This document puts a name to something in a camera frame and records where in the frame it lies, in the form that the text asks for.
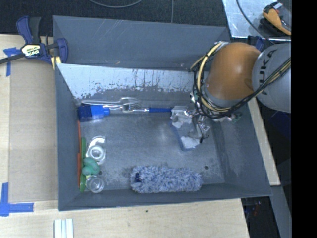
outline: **cable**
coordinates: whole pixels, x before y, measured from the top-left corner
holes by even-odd
[[[134,3],[131,3],[131,4],[128,4],[128,5],[122,5],[122,6],[112,6],[112,5],[106,5],[106,4],[103,4],[103,3],[99,3],[99,2],[96,2],[96,1],[93,1],[93,0],[88,0],[96,5],[99,5],[99,6],[102,6],[102,7],[106,7],[106,8],[114,8],[114,9],[119,9],[119,8],[127,8],[127,7],[131,7],[131,6],[134,6],[140,2],[142,2],[143,0],[138,0]]]
[[[173,23],[173,16],[174,16],[174,0],[172,0],[172,18],[171,18],[171,23]]]
[[[244,13],[242,7],[240,6],[239,1],[236,0],[236,2],[237,2],[237,5],[238,5],[238,7],[239,7],[239,9],[240,9],[240,11],[241,11],[241,13],[242,13],[242,15],[243,15],[244,18],[247,20],[247,22],[248,22],[261,36],[263,36],[264,39],[266,39],[267,41],[269,41],[271,44],[274,45],[275,43],[274,43],[273,41],[271,41],[268,37],[266,37],[263,33],[261,33],[261,32],[254,26],[254,24],[248,19],[248,17],[247,17],[246,14]]]

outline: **black carpet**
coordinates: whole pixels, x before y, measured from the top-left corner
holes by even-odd
[[[138,0],[95,0],[108,5],[127,5]],[[292,11],[292,0],[279,0]],[[25,15],[42,17],[39,33],[53,35],[53,15],[125,19],[153,22],[171,22],[172,0],[143,0],[128,8],[106,8],[87,0],[0,0],[0,33],[17,34],[16,21]],[[226,26],[226,15],[222,0],[175,0],[173,23]],[[260,104],[265,128],[277,165],[290,158],[290,141],[285,138],[269,119],[274,111]],[[285,187],[291,209],[291,188]],[[256,214],[248,214],[251,238],[278,238],[278,230],[268,198],[262,201]]]

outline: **wooden table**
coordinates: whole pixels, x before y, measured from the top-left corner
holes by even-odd
[[[4,48],[23,44],[18,35],[0,35],[0,58],[6,57]],[[240,199],[59,212],[52,127],[56,114],[31,112],[35,105],[54,107],[53,69],[41,61],[20,59],[11,64],[11,71],[6,77],[6,64],[0,65],[0,183],[9,182],[10,202],[32,201],[34,212],[0,217],[0,237],[52,238],[54,220],[67,218],[73,219],[76,238],[249,237]],[[256,100],[249,107],[270,185],[280,185]],[[32,119],[37,119],[36,129],[23,131]]]

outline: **gray bin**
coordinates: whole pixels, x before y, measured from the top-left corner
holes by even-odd
[[[193,75],[186,71],[214,42],[229,41],[224,27],[109,19],[53,18],[54,38],[66,38],[69,59],[55,70],[60,211],[185,203],[271,195],[247,106],[236,122],[209,120],[209,137],[182,151],[169,114],[113,114],[81,124],[87,141],[106,137],[101,193],[80,193],[76,108],[81,99],[136,97],[145,107],[189,105]],[[129,187],[137,165],[188,167],[202,174],[197,192],[138,194]]]

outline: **fuzzy blue brush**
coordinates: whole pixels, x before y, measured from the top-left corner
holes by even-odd
[[[137,166],[131,173],[131,187],[138,193],[197,191],[202,184],[202,176],[189,168]]]

